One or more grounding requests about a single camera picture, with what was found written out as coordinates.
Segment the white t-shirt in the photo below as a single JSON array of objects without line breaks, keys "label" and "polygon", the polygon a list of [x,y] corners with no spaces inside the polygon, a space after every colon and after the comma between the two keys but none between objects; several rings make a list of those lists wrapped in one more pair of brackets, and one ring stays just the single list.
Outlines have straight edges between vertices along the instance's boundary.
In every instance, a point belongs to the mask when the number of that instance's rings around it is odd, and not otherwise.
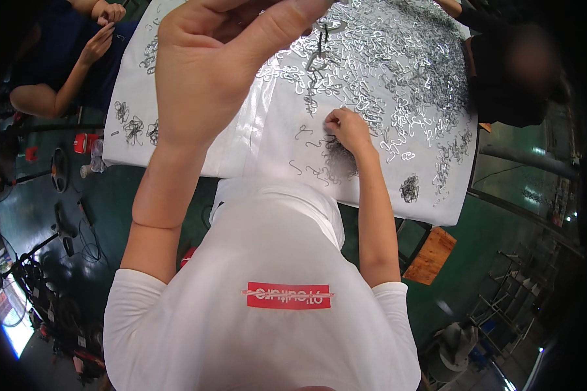
[{"label": "white t-shirt", "polygon": [[104,314],[114,387],[415,390],[407,286],[370,289],[346,261],[334,200],[247,183],[220,182],[211,229],[168,285],[117,271]]}]

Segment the wooden board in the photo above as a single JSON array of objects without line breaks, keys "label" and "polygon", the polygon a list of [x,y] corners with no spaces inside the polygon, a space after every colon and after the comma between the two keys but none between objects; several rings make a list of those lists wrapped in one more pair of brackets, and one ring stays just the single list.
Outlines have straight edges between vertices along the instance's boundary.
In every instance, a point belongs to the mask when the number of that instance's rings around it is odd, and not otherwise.
[{"label": "wooden board", "polygon": [[411,281],[421,282],[430,285],[437,277],[439,270],[446,263],[448,255],[452,252],[456,239],[438,226],[433,228],[428,239],[417,253],[411,266],[404,272],[402,277]]}]

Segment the metal rack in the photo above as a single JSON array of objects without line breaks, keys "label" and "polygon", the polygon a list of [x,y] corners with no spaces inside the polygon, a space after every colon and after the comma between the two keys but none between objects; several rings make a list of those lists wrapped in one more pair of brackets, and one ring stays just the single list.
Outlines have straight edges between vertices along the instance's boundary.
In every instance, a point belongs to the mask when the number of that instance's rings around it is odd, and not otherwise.
[{"label": "metal rack", "polygon": [[494,354],[510,355],[526,338],[539,306],[553,290],[557,272],[553,260],[558,248],[555,241],[542,238],[534,241],[531,248],[520,244],[513,254],[497,252],[509,261],[502,275],[489,273],[499,285],[498,290],[491,300],[478,295],[476,306],[468,314]]}]

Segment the person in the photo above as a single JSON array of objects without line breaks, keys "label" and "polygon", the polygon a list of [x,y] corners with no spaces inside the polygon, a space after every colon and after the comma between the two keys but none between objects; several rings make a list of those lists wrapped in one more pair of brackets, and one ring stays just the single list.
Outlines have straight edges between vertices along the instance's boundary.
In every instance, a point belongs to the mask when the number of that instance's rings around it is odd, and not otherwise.
[{"label": "person", "polygon": [[104,0],[51,0],[16,54],[13,107],[42,118],[61,117],[72,103],[106,112],[138,23],[118,23],[125,14]]},{"label": "person", "polygon": [[435,1],[458,22],[482,33],[464,43],[479,122],[539,125],[550,101],[566,103],[561,60],[542,28],[511,26],[455,0]]},{"label": "person", "polygon": [[335,199],[301,183],[234,178],[220,181],[212,226],[176,273],[209,145],[259,67],[331,4],[189,1],[162,20],[159,143],[104,314],[104,360],[118,391],[417,388],[391,202],[368,127],[349,109],[325,122],[359,169],[360,272],[339,250]]}]

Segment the floor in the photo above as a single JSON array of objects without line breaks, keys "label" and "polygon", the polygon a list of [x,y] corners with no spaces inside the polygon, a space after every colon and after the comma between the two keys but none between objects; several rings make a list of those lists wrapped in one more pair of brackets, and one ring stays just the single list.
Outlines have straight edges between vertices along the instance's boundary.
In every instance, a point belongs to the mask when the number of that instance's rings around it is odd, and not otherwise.
[{"label": "floor", "polygon": [[[132,12],[137,18],[143,13],[143,7]],[[86,111],[83,122],[99,123],[103,117],[102,113]],[[540,126],[517,129],[493,124],[492,128],[491,134],[480,131],[481,145],[509,146],[527,152],[546,147],[545,132]],[[102,174],[82,179],[79,170],[81,165],[88,164],[89,156],[73,152],[72,143],[76,133],[78,132],[48,131],[31,134],[25,140],[27,146],[39,147],[39,159],[31,164],[19,157],[17,173],[27,175],[46,169],[54,149],[62,146],[70,159],[69,188],[63,194],[56,193],[48,177],[16,186],[0,202],[0,230],[18,254],[27,252],[52,234],[50,227],[55,223],[54,204],[60,203],[66,220],[73,229],[83,234],[82,238],[74,239],[77,254],[67,257],[60,242],[55,240],[41,249],[38,256],[43,261],[47,275],[55,281],[58,289],[72,295],[79,302],[84,316],[101,320],[114,271],[118,268],[125,249],[131,223],[131,206],[144,169],[113,166]],[[490,156],[478,156],[474,180],[478,181],[515,165]],[[488,176],[474,187],[542,213],[544,207],[524,198],[521,191],[529,183],[544,182],[547,179],[542,171],[517,168]],[[216,178],[200,178],[183,222],[179,254],[183,253],[189,243],[197,246],[202,241],[207,231],[202,216],[207,216],[210,211],[217,182]],[[92,244],[95,240],[92,231],[82,221],[83,215],[76,204],[79,199],[82,199],[87,215],[92,220],[99,246],[105,255],[99,260],[87,255],[96,255]],[[358,209],[345,205],[339,207],[346,235],[342,253],[348,261],[357,265]],[[415,342],[420,346],[432,332],[450,322],[461,320],[475,304],[478,293],[493,289],[487,273],[494,262],[496,250],[513,251],[519,242],[526,242],[526,238],[533,235],[536,227],[505,210],[467,196],[458,224],[445,229],[457,239],[457,243],[432,285],[405,281],[409,286],[409,319]],[[410,254],[421,235],[420,227],[407,222],[398,239],[400,250]],[[453,315],[440,309],[437,301],[445,301]]]}]

